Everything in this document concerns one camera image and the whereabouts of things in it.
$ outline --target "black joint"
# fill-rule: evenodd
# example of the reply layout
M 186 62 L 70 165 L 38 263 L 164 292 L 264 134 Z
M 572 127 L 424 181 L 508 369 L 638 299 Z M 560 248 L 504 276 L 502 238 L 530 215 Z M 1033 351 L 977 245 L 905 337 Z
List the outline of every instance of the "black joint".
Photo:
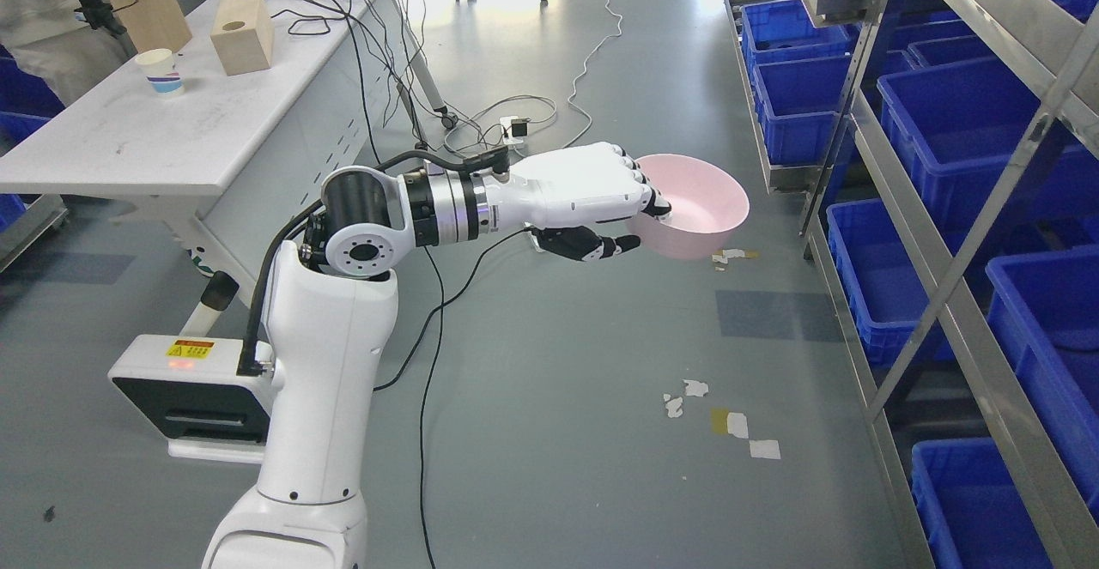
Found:
M 211 310 L 224 312 L 233 302 L 240 288 L 241 284 L 236 283 L 236 280 L 231 278 L 227 272 L 217 271 L 207 283 L 206 290 L 202 291 L 202 303 Z

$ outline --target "warning label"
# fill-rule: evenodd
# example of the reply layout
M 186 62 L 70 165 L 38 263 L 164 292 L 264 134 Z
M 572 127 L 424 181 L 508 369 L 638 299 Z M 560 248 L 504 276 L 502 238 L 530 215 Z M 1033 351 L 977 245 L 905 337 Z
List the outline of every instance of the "warning label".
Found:
M 213 349 L 213 342 L 196 342 L 193 339 L 177 339 L 165 355 L 184 357 L 186 359 L 204 359 Z

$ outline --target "paper cup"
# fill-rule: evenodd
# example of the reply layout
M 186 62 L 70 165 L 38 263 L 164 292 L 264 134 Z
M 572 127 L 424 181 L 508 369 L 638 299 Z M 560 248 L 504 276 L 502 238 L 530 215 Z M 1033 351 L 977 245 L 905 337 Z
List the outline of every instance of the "paper cup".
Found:
M 153 85 L 154 91 L 160 97 L 175 97 L 184 92 L 184 79 L 176 71 L 176 55 L 171 49 L 157 48 L 137 54 L 134 63 L 145 74 L 145 79 Z

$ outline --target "yellow label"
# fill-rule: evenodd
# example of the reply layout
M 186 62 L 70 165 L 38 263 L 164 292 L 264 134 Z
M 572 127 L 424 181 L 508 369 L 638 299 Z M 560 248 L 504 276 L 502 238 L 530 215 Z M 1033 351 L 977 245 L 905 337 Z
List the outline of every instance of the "yellow label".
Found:
M 204 359 L 213 349 L 213 342 L 196 342 L 193 339 L 177 339 L 165 355 L 188 359 Z
M 714 434 L 729 434 L 729 411 L 725 409 L 710 409 L 710 429 Z

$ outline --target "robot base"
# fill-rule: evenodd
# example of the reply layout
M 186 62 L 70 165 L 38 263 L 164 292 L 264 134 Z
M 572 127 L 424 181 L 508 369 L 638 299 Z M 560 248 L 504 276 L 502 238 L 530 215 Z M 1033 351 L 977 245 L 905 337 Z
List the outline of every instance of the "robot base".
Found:
M 366 503 L 303 505 L 248 490 L 218 526 L 202 569 L 362 569 Z

